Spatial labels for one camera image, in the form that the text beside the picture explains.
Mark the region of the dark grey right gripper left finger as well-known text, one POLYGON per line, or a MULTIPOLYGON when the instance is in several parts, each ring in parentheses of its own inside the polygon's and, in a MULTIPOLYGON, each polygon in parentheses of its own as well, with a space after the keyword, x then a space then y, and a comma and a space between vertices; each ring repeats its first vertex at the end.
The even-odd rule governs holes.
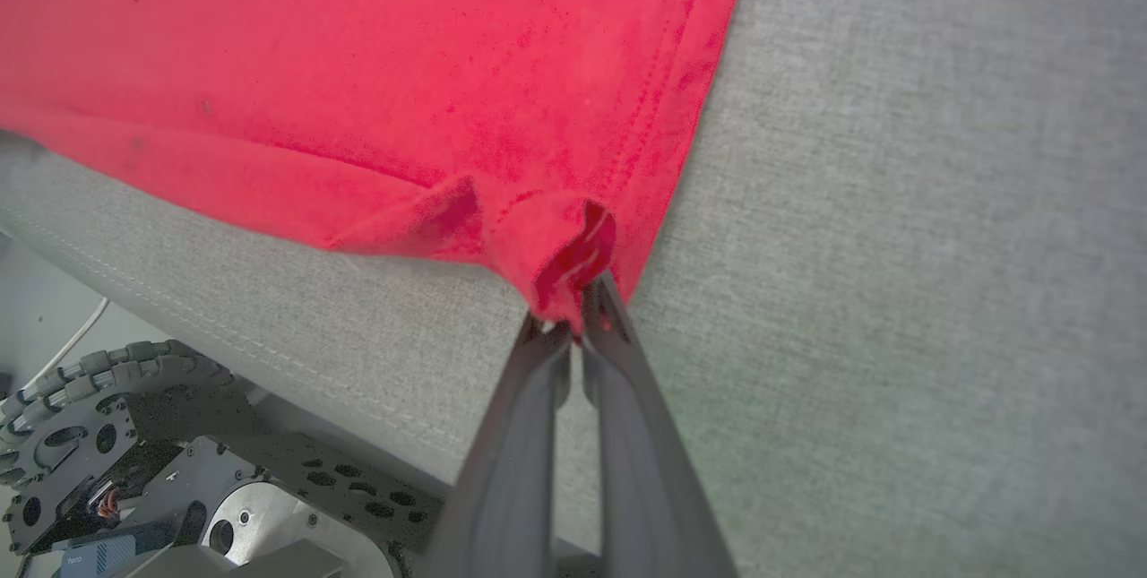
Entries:
POLYGON ((574 336, 526 315, 446 498, 427 577, 553 577, 556 414, 574 336))

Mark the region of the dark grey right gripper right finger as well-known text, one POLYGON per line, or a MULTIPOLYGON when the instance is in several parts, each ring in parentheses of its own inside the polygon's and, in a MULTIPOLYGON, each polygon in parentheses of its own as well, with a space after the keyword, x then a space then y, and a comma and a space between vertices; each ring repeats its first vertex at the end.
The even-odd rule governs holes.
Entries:
POLYGON ((738 575, 610 274, 582 292, 582 368, 599 414, 604 575, 738 575))

